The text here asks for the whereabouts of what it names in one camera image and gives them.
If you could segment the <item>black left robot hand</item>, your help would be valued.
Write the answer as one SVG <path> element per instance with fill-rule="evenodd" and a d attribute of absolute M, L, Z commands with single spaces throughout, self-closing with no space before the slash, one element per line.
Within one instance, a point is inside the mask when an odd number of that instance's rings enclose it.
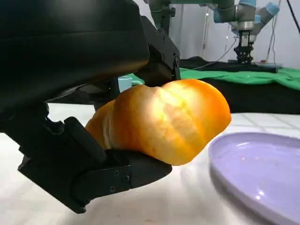
<path fill-rule="evenodd" d="M 105 152 L 75 117 L 51 121 L 47 102 L 86 87 L 99 107 L 119 76 L 178 80 L 179 58 L 132 0 L 1 1 L 0 130 L 20 146 L 19 172 L 75 213 L 167 176 L 171 165 L 142 153 Z"/>

